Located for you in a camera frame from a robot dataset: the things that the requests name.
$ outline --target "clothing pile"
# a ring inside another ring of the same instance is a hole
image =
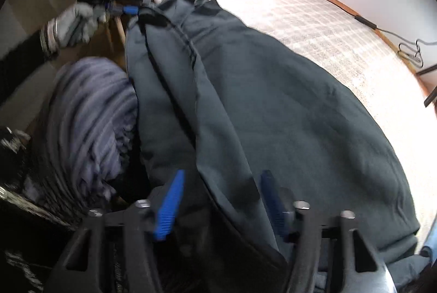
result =
[[[260,198],[263,170],[327,217],[353,210],[387,264],[414,253],[419,223],[392,146],[312,61],[209,0],[143,9],[126,57],[142,160],[153,185],[186,170],[175,232],[211,291],[274,292],[283,282],[290,247]],[[422,259],[394,270],[414,275]]]
[[[183,169],[174,227],[183,262],[211,292],[278,292],[292,247],[259,194],[269,170],[326,218],[352,210],[398,287],[429,263],[411,258],[419,223],[392,146],[312,61],[209,0],[142,8],[126,60],[129,78],[98,58],[60,70],[31,143],[23,193],[32,201],[76,225],[115,194],[145,198]]]

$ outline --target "jacket sleeve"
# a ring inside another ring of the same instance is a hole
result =
[[[49,59],[38,30],[0,60],[0,105],[39,66]]]

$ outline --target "blue striped cloth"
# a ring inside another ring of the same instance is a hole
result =
[[[137,113],[134,88],[112,61],[65,65],[39,115],[25,195],[70,223],[105,207],[115,194],[108,181],[127,168]]]

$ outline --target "gray glove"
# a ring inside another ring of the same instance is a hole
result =
[[[105,21],[106,12],[103,6],[93,8],[86,3],[76,3],[43,27],[43,49],[47,55],[52,55],[60,48],[88,43],[97,30],[98,23]]]

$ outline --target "bed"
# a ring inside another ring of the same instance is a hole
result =
[[[406,173],[422,246],[437,212],[433,107],[408,66],[373,30],[326,0],[217,0],[347,86],[392,144]]]

